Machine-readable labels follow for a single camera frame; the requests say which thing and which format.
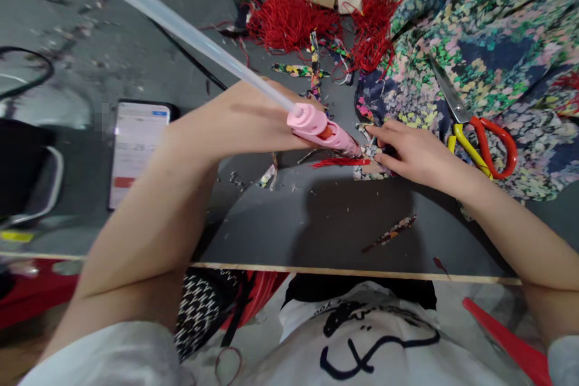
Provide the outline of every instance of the houndstooth fabric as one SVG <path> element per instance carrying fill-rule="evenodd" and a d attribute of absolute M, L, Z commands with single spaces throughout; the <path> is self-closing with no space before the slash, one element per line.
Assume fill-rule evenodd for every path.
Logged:
<path fill-rule="evenodd" d="M 183 279 L 175 345 L 181 360 L 198 350 L 225 320 L 233 303 L 238 275 L 231 270 L 188 268 Z"/>

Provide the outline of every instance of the smartphone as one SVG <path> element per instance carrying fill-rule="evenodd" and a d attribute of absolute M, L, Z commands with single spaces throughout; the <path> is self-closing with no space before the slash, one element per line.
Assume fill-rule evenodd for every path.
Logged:
<path fill-rule="evenodd" d="M 178 116 L 179 111 L 172 104 L 119 100 L 110 176 L 110 211 L 119 206 L 145 169 L 163 130 Z"/>

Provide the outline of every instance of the red and yellow scissors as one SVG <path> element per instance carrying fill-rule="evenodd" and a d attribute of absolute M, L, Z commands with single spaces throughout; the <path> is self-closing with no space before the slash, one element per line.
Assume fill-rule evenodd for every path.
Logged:
<path fill-rule="evenodd" d="M 514 142 L 512 136 L 498 125 L 496 125 L 494 122 L 491 122 L 485 118 L 479 119 L 476 116 L 472 116 L 458 96 L 458 92 L 456 89 L 454 89 L 454 86 L 446 75 L 445 70 L 440 67 L 440 65 L 432 58 L 431 55 L 428 55 L 428 60 L 432 65 L 432 69 L 434 70 L 434 75 L 436 77 L 436 81 L 438 81 L 440 90 L 442 90 L 442 93 L 445 95 L 446 102 L 451 108 L 451 112 L 454 115 L 454 119 L 456 120 L 456 124 L 452 126 L 452 132 L 454 133 L 454 136 L 450 136 L 448 138 L 447 147 L 454 154 L 454 148 L 458 140 L 458 143 L 463 146 L 478 168 L 483 171 L 484 174 L 490 179 L 505 179 L 511 176 L 515 166 L 517 165 L 517 157 L 519 154 L 517 145 Z M 463 134 L 463 125 L 469 123 L 475 127 L 482 157 L 478 152 L 476 152 L 476 149 L 474 149 L 474 147 Z M 501 173 L 496 171 L 495 165 L 493 164 L 493 157 L 490 155 L 489 143 L 487 142 L 485 129 L 499 136 L 502 143 L 505 145 L 505 148 L 507 149 L 507 164 Z"/>

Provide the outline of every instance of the black drawing on shirt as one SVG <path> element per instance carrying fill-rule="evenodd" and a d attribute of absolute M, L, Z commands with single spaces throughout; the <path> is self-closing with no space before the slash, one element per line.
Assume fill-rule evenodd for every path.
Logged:
<path fill-rule="evenodd" d="M 324 335 L 329 338 L 334 334 L 334 332 L 346 321 L 356 320 L 363 321 L 366 315 L 372 312 L 372 309 L 361 311 L 358 314 L 351 315 L 352 312 L 363 308 L 366 303 L 360 302 L 344 302 L 341 303 L 337 308 L 328 309 L 328 311 L 333 311 L 327 318 L 326 324 L 324 325 Z"/>
<path fill-rule="evenodd" d="M 433 335 L 429 338 L 426 338 L 426 339 L 409 340 L 409 341 L 403 341 L 399 337 L 386 335 L 386 336 L 380 337 L 363 357 L 360 357 L 360 355 L 358 354 L 358 351 L 356 350 L 356 346 L 354 345 L 354 342 L 349 338 L 347 341 L 348 348 L 352 352 L 352 357 L 354 358 L 354 361 L 356 362 L 356 366 L 353 369 L 346 370 L 346 371 L 341 371 L 341 370 L 337 369 L 336 367 L 334 367 L 330 363 L 330 361 L 327 358 L 329 347 L 326 346 L 321 351 L 320 368 L 322 368 L 325 372 L 330 374 L 330 376 L 332 376 L 336 380 L 348 380 L 348 379 L 354 377 L 360 371 L 364 371 L 368 374 L 373 373 L 374 367 L 372 365 L 370 365 L 369 362 L 372 359 L 372 356 L 374 355 L 374 353 L 380 347 L 382 347 L 383 345 L 386 345 L 388 343 L 398 344 L 398 345 L 402 346 L 403 348 L 407 349 L 407 348 L 412 348 L 412 347 L 426 347 L 426 346 L 436 344 L 440 341 L 440 334 L 438 333 L 438 331 L 435 330 L 430 324 L 423 321 L 418 315 L 416 315 L 412 311 L 408 311 L 406 309 L 400 309 L 400 308 L 397 308 L 396 306 L 386 306 L 386 307 L 377 306 L 375 308 L 367 309 L 367 310 L 363 310 L 363 311 L 359 312 L 360 316 L 358 316 L 356 313 L 354 313 L 356 310 L 361 309 L 365 305 L 366 305 L 366 303 L 344 302 L 344 303 L 341 303 L 336 308 L 328 309 L 328 310 L 331 310 L 333 312 L 328 316 L 328 318 L 326 320 L 326 324 L 324 325 L 324 335 L 329 338 L 345 322 L 347 322 L 349 320 L 361 321 L 365 318 L 365 316 L 368 313 L 370 313 L 372 310 L 374 310 L 376 308 L 381 310 L 381 311 L 390 312 L 392 314 L 398 315 L 399 317 L 402 317 L 409 325 L 411 325 L 413 327 L 419 327 L 421 329 L 429 329 L 433 332 Z"/>

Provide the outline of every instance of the wooden table edge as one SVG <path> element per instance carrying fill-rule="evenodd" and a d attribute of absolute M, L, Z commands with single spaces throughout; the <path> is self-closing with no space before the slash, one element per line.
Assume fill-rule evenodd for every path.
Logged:
<path fill-rule="evenodd" d="M 63 261 L 83 261 L 85 259 L 85 256 L 83 255 L 57 255 L 50 253 L 30 252 L 0 252 L 0 256 L 29 259 L 60 259 Z M 521 281 L 518 277 L 468 276 L 462 274 L 450 274 L 447 276 L 442 273 L 406 273 L 400 271 L 346 270 L 342 268 L 286 267 L 283 265 L 227 264 L 223 262 L 192 262 L 191 266 L 218 269 L 228 268 L 230 270 L 278 271 L 282 273 L 337 274 L 340 276 L 387 277 L 391 279 L 420 279 L 440 280 L 443 282 L 500 283 L 501 285 L 521 285 Z"/>

